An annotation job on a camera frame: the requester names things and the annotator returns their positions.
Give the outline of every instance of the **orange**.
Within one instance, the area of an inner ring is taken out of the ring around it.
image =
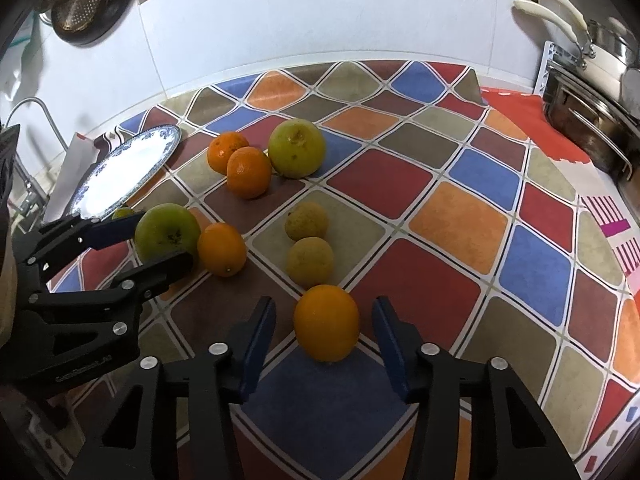
[[[316,285],[298,301],[293,328],[298,343],[313,359],[341,361],[358,341],[358,307],[339,286]]]
[[[235,227],[219,222],[204,229],[198,238],[198,256],[211,274],[227,278],[244,266],[246,245]]]
[[[226,165],[235,150],[249,145],[249,141],[237,132],[219,134],[209,144],[207,162],[213,171],[226,175]]]
[[[233,152],[226,167],[226,185],[230,191],[250,200],[269,189],[271,162],[258,148],[240,148]]]

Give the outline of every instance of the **screw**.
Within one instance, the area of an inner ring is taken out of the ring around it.
[[[127,324],[119,321],[115,325],[113,325],[113,333],[115,335],[123,335],[127,332]]]
[[[227,350],[229,350],[229,347],[226,343],[213,343],[213,345],[209,347],[209,353],[213,355],[222,355]]]
[[[420,352],[425,355],[437,355],[440,352],[440,347],[434,343],[425,343],[420,347]]]
[[[158,359],[153,357],[152,355],[149,355],[148,357],[145,357],[144,359],[142,359],[142,361],[140,361],[140,368],[142,368],[143,370],[151,370],[151,368],[154,368],[157,364]]]
[[[496,370],[505,370],[509,367],[509,363],[502,357],[494,357],[491,359],[491,366]]]

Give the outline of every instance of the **kitchen counter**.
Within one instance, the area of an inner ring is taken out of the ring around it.
[[[140,329],[143,355],[186,358],[223,338],[261,295],[276,302],[278,322],[257,392],[233,408],[248,480],[402,477],[416,407],[392,393],[382,367],[370,325],[370,306],[380,294],[425,340],[454,355],[507,359],[583,478],[597,473],[638,419],[634,270],[621,267],[613,238],[603,234],[602,204],[591,203],[593,193],[583,195],[589,190],[582,177],[574,179],[591,163],[545,129],[540,102],[511,105],[506,92],[482,95],[465,65],[315,64],[185,92],[104,138],[113,149],[148,127],[177,124],[184,140],[130,205],[178,203],[202,227],[234,225],[249,249],[235,277],[221,280],[199,267],[149,301]],[[274,177],[266,195],[250,202],[231,195],[206,163],[210,140],[239,130],[264,149],[286,117],[321,127],[328,144],[322,167],[303,180]],[[303,291],[284,271],[292,242],[283,223],[305,200],[328,212],[331,282],[352,294],[361,314],[356,349],[330,367],[307,358],[292,333]],[[97,288],[137,263],[126,243],[88,251],[51,286]],[[76,429],[91,426],[132,366],[68,394]],[[464,401],[460,430],[456,478],[462,480],[470,445]],[[185,402],[178,404],[177,441],[187,479]]]

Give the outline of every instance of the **metal pipe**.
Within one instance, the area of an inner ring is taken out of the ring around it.
[[[44,101],[39,97],[27,97],[26,99],[23,99],[17,105],[15,105],[14,109],[10,111],[9,116],[6,118],[6,123],[4,124],[4,127],[6,128],[9,126],[9,122],[11,121],[11,118],[14,116],[15,111],[25,103],[36,103],[40,105],[40,108],[42,108],[42,111],[44,112],[44,115],[46,116],[47,121],[49,121],[49,125],[51,126],[53,133],[56,134],[56,137],[60,141],[60,144],[62,144],[62,147],[65,149],[66,152],[68,152],[69,145],[65,142],[65,139],[63,139],[62,134],[60,134],[60,130],[56,126],[56,123],[53,121],[53,117],[51,117],[51,114],[49,113],[49,109],[47,108],[47,105],[44,104]]]
[[[33,176],[31,176],[31,174],[29,174],[27,169],[24,167],[24,164],[20,160],[20,155],[18,155],[17,153],[15,154],[15,171],[18,174],[18,176],[20,176],[22,181],[24,182],[24,185],[25,185],[25,188],[26,188],[26,191],[27,191],[26,202],[30,202],[30,194],[31,193],[35,193],[36,196],[39,199],[39,200],[36,200],[35,202],[44,211],[44,208],[46,207],[47,203],[49,202],[49,195],[44,192],[44,190],[42,189],[42,186],[38,183],[38,181],[35,179],[35,177],[33,177]],[[24,216],[26,216],[27,213],[29,212],[29,210],[31,209],[32,205],[33,205],[33,203],[27,203],[26,205],[23,203],[22,206],[20,207],[20,212]]]

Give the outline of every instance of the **plate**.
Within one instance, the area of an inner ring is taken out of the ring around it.
[[[69,202],[69,214],[79,213],[82,218],[109,216],[156,174],[181,135],[177,126],[156,126],[121,144],[78,187]]]

